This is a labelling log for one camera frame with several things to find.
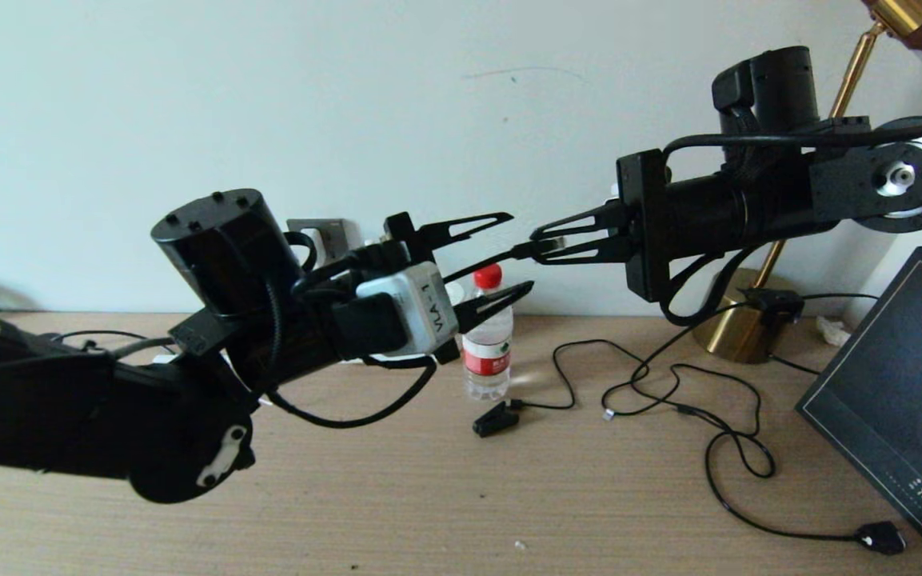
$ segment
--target wooden desk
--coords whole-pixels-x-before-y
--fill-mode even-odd
[[[8,316],[33,332],[150,335],[179,318]],[[519,317],[514,394],[563,401],[549,363],[559,343],[602,337],[647,354],[673,333],[659,318]],[[812,367],[834,353],[812,323],[794,327],[779,351]],[[893,520],[909,550],[882,557],[735,520],[703,474],[714,429],[670,409],[604,422],[600,394],[628,376],[629,362],[593,347],[562,356],[577,409],[529,409],[516,429],[484,440],[471,423],[489,404],[465,398],[457,363],[412,404],[359,430],[323,430],[263,407],[256,466],[175,506],[142,501],[124,482],[0,467],[0,574],[922,574],[922,539],[794,412],[811,377],[773,364],[729,365],[690,339],[661,357],[656,377],[669,383],[673,361],[730,371],[763,394],[760,438],[780,471],[756,480],[726,446],[716,471],[728,499],[786,529],[848,533]],[[414,376],[343,365],[283,390],[314,412],[358,416],[396,398]],[[739,386],[690,377],[677,394],[738,426],[748,422]],[[619,400],[633,402],[630,394]]]

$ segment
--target bottle label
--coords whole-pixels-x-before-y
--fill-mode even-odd
[[[464,365],[479,376],[494,376],[511,365],[511,339],[476,344],[464,338]]]

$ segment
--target black plug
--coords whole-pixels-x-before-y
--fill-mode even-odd
[[[475,430],[479,438],[485,438],[487,435],[495,434],[500,430],[508,429],[518,423],[518,415],[507,409],[507,401],[504,400],[493,406],[492,410],[483,414],[475,420],[471,429]]]
[[[893,522],[867,524],[856,530],[855,537],[866,550],[884,555],[902,554],[906,547],[905,538]]]

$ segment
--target red label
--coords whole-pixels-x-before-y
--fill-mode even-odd
[[[511,365],[511,353],[508,351],[507,354],[499,358],[479,358],[475,354],[471,354],[470,351],[465,350],[464,365],[468,367],[468,370],[480,376],[494,376],[507,370]]]

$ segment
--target white wall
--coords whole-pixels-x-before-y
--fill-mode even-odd
[[[0,1],[0,294],[193,310],[150,227],[241,186],[278,218],[350,218],[366,237],[400,210],[517,216],[446,250],[455,270],[598,205],[618,156],[717,131],[709,83],[740,59],[807,44],[826,114],[868,26],[858,0]],[[866,75],[849,112],[922,114],[922,65],[898,42]],[[694,150],[673,169],[717,164]],[[845,223],[790,242],[779,272],[858,289],[891,241]],[[526,313],[657,311],[622,266],[507,273],[538,281]]]

